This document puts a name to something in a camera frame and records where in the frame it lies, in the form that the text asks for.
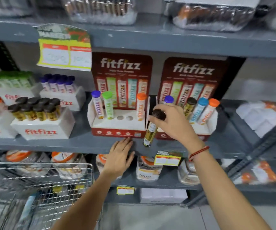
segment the hand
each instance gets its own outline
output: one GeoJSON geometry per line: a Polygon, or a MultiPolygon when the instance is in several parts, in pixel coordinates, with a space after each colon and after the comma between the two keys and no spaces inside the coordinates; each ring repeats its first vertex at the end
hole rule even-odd
{"type": "Polygon", "coordinates": [[[149,120],[160,127],[171,138],[176,139],[184,145],[191,153],[200,150],[204,143],[194,132],[193,127],[186,120],[183,109],[180,106],[173,104],[159,104],[154,109],[161,109],[166,113],[166,120],[162,121],[154,116],[149,116],[149,120]],[[190,147],[192,143],[197,143],[196,146],[190,147]]]}
{"type": "Polygon", "coordinates": [[[117,141],[110,149],[102,174],[111,178],[111,181],[121,176],[128,169],[134,158],[135,152],[133,151],[126,160],[128,151],[133,145],[130,140],[130,138],[124,138],[120,142],[117,141]]]}

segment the person's right arm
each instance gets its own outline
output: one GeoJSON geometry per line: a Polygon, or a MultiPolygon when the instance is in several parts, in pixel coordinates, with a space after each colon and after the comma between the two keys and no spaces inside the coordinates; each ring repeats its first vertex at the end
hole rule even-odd
{"type": "MultiPolygon", "coordinates": [[[[160,104],[154,109],[163,110],[167,118],[162,121],[149,116],[149,120],[184,145],[189,154],[205,146],[186,120],[181,107],[160,104]]],[[[221,230],[271,230],[208,150],[195,155],[193,162],[221,230]]]]}

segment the red thread bracelet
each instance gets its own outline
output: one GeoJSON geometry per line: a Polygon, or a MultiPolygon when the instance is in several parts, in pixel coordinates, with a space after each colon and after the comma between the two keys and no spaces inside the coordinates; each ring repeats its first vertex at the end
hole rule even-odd
{"type": "Polygon", "coordinates": [[[203,152],[205,150],[209,149],[209,146],[205,146],[203,147],[201,150],[199,151],[196,151],[195,153],[191,154],[190,157],[189,157],[189,161],[192,161],[193,160],[193,157],[196,155],[196,154],[199,154],[200,152],[203,152]]]}

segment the forearm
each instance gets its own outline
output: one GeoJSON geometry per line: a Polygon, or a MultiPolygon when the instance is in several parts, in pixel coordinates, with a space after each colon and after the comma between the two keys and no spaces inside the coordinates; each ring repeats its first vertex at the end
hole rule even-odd
{"type": "MultiPolygon", "coordinates": [[[[196,141],[187,148],[193,153],[203,146],[196,141]]],[[[194,165],[221,230],[270,229],[208,150],[194,156],[194,165]]]]}
{"type": "Polygon", "coordinates": [[[111,182],[109,176],[101,174],[86,193],[56,221],[52,230],[94,230],[111,182]]]}

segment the green cap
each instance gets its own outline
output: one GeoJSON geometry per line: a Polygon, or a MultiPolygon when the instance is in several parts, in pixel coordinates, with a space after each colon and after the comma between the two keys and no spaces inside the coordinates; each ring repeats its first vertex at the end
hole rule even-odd
{"type": "Polygon", "coordinates": [[[102,96],[104,99],[110,99],[113,97],[113,93],[111,91],[106,91],[106,92],[102,93],[102,96]]]}

